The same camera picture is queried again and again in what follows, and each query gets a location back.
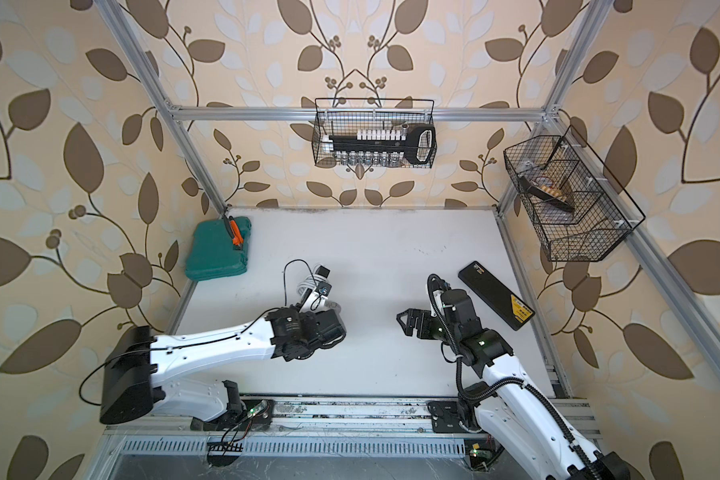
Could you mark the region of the black white power strip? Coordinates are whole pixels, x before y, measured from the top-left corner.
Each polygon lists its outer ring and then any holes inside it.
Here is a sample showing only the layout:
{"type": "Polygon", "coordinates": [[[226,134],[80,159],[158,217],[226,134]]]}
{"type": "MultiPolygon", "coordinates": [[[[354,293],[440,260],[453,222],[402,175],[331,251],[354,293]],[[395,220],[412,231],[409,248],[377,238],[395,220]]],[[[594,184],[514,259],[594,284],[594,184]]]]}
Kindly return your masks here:
{"type": "Polygon", "coordinates": [[[297,304],[300,312],[318,312],[326,309],[332,285],[323,277],[305,278],[298,286],[300,296],[297,304]]]}

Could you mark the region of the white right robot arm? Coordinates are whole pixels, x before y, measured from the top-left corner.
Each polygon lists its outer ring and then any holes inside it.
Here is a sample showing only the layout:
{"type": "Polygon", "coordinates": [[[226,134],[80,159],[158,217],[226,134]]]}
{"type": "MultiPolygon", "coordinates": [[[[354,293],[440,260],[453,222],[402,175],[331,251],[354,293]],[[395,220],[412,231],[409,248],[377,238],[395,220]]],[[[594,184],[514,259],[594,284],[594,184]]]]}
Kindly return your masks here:
{"type": "Polygon", "coordinates": [[[437,340],[453,353],[459,422],[481,430],[533,479],[628,479],[618,454],[604,453],[537,388],[509,343],[483,327],[463,289],[437,274],[426,281],[428,310],[397,316],[405,335],[437,340]]]}

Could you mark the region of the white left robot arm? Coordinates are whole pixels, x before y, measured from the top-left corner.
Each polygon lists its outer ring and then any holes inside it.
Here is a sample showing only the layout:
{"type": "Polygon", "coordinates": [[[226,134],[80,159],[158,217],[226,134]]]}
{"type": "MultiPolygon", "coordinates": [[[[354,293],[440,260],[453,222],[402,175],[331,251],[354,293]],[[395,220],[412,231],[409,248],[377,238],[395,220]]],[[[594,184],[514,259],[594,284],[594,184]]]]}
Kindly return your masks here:
{"type": "Polygon", "coordinates": [[[133,327],[103,364],[99,421],[119,425],[149,414],[191,417],[216,429],[256,416],[232,380],[201,382],[196,374],[226,364],[306,360],[342,342],[346,329],[334,309],[276,307],[256,320],[186,335],[156,335],[133,327]]]}

